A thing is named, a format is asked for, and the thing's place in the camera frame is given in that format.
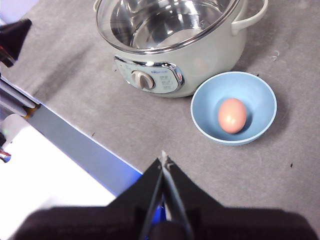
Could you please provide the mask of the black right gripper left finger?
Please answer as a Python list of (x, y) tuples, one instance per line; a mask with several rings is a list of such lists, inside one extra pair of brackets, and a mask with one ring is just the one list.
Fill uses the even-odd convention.
[(138, 240), (148, 234), (159, 203), (162, 167), (156, 159), (107, 206), (64, 206), (30, 214), (13, 240)]

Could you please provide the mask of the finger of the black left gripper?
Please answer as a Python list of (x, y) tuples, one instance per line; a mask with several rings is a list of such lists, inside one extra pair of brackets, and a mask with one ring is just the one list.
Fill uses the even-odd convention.
[(10, 56), (6, 50), (3, 48), (0, 49), (0, 61), (7, 66), (8, 68), (12, 67), (15, 64), (15, 59)]
[(22, 19), (0, 27), (0, 46), (13, 59), (18, 59), (31, 26), (30, 19)]

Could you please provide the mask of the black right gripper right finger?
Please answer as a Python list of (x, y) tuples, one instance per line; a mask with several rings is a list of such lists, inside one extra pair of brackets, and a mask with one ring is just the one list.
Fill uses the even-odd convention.
[(279, 208), (227, 207), (198, 187), (164, 152), (168, 207), (192, 240), (315, 240), (302, 215)]

